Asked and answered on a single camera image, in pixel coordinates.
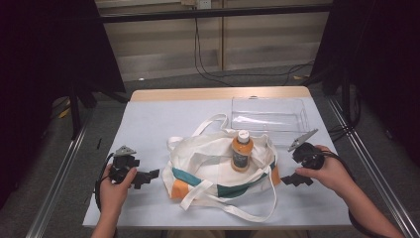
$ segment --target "transparent plastic box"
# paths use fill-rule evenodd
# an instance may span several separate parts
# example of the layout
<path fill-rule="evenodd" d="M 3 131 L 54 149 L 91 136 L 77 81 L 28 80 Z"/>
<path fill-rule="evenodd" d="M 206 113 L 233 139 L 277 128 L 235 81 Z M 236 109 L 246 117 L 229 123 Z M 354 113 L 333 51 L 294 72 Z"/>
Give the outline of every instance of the transparent plastic box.
<path fill-rule="evenodd" d="M 303 101 L 296 98 L 233 98 L 231 128 L 252 136 L 267 134 L 279 147 L 309 132 Z"/>

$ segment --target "wooden table edge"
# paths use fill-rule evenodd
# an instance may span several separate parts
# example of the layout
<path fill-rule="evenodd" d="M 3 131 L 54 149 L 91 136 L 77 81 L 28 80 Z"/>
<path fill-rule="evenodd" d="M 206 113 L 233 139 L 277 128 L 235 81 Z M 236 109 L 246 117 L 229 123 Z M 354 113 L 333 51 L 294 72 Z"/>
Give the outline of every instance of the wooden table edge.
<path fill-rule="evenodd" d="M 212 100 L 233 97 L 311 97 L 304 86 L 215 87 L 136 90 L 131 101 Z"/>

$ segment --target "person's left hand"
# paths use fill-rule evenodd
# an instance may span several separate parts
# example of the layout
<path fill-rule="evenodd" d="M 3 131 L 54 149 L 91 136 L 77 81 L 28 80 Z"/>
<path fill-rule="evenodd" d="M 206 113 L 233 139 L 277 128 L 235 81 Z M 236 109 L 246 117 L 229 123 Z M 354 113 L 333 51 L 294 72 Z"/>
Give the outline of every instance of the person's left hand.
<path fill-rule="evenodd" d="M 101 182 L 101 213 L 119 216 L 121 213 L 121 207 L 127 198 L 128 188 L 130 188 L 131 182 L 136 176 L 137 170 L 136 168 L 131 168 L 120 184 L 113 184 L 111 179 L 108 177 L 111 167 L 111 164 L 106 167 L 103 175 L 105 179 Z"/>

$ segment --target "wall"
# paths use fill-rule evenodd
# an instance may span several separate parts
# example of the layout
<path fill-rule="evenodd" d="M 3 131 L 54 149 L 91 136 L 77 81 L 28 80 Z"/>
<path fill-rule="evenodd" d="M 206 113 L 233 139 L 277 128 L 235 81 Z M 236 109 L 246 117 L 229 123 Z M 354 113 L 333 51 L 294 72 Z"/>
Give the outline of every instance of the wall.
<path fill-rule="evenodd" d="M 212 8 L 330 2 L 213 0 Z M 97 6 L 103 15 L 190 8 L 176 0 L 97 0 Z M 314 60 L 327 18 L 328 13 L 308 13 L 198 19 L 202 63 L 207 71 L 215 71 Z M 115 23 L 105 28 L 125 81 L 196 73 L 194 19 Z"/>

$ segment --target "bottle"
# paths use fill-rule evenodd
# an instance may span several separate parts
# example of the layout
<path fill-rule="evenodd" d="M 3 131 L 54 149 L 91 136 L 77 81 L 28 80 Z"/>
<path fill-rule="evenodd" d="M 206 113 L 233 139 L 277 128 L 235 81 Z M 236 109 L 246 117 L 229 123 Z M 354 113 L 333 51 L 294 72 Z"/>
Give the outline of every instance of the bottle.
<path fill-rule="evenodd" d="M 254 142 L 250 138 L 250 133 L 246 130 L 239 131 L 237 137 L 232 141 L 234 151 L 231 166 L 237 172 L 245 172 L 250 166 L 251 151 Z"/>

